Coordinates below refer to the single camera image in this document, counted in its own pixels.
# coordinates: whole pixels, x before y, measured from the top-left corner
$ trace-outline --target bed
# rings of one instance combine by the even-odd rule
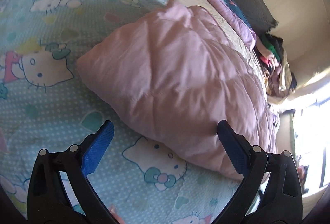
[[[204,7],[263,85],[253,50],[248,50],[213,6],[206,0],[179,1],[187,7]],[[115,125],[115,138],[95,174],[88,178],[107,208],[126,224],[209,224],[234,194],[239,182],[194,166],[128,128],[108,104],[82,84],[76,71],[76,59],[115,28],[166,2],[1,1],[0,183],[25,217],[29,177],[38,151],[62,151],[79,144],[106,119]],[[40,71],[45,64],[48,68]],[[154,149],[159,153],[150,159]],[[172,180],[157,181],[155,175],[148,179],[146,174],[155,167],[155,175],[171,174]],[[65,174],[62,179],[73,208],[83,213]]]

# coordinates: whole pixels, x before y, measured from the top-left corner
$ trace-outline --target pile of clothes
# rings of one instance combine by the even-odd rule
[[[290,72],[283,39],[263,34],[257,39],[254,50],[261,66],[267,94],[285,98],[292,93],[297,87],[297,81]]]

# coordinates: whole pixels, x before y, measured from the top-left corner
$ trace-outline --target polka dot pattern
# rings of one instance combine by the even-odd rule
[[[45,22],[45,12],[30,11],[33,2],[6,0],[7,6],[0,16],[0,56],[15,51],[31,37],[36,37],[41,45],[61,44],[62,34],[66,49],[70,50],[66,53],[67,68],[74,78],[46,88],[34,86],[26,79],[10,83],[0,80],[8,89],[7,98],[0,98],[0,128],[8,148],[8,152],[0,151],[0,175],[27,191],[26,183],[40,149],[64,151],[71,144],[81,143],[109,119],[115,126],[114,139],[95,173],[88,176],[107,207],[114,205],[126,224],[171,223],[192,214],[199,214],[201,218],[210,214],[216,217],[238,184],[191,164],[187,165],[184,176],[164,191],[146,182],[138,165],[123,157],[123,151],[133,146],[141,135],[128,128],[108,104],[89,91],[76,70],[76,60],[114,29],[162,7],[166,0],[134,3],[78,0],[76,3],[81,2],[79,12],[65,5],[58,6],[52,10],[56,20],[51,23]],[[73,206],[81,210],[73,197],[70,196]]]

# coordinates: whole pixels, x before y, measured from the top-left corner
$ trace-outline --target blue gripper pad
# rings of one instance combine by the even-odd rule
[[[226,120],[222,120],[218,123],[217,133],[236,172],[247,177],[250,173],[249,156],[240,144],[238,135]]]
[[[103,154],[110,145],[114,136],[114,126],[110,121],[106,121],[96,133],[98,136],[94,139],[89,149],[85,152],[82,160],[81,171],[86,178],[89,174],[95,172]]]

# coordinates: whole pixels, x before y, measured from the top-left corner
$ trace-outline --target light blue bed sheet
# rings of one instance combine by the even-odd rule
[[[0,2],[0,183],[25,216],[38,151],[79,144],[106,119],[114,123],[115,136],[88,178],[126,224],[210,224],[234,194],[237,182],[187,163],[128,128],[77,73],[81,55],[166,1]],[[82,212],[65,175],[63,182]]]

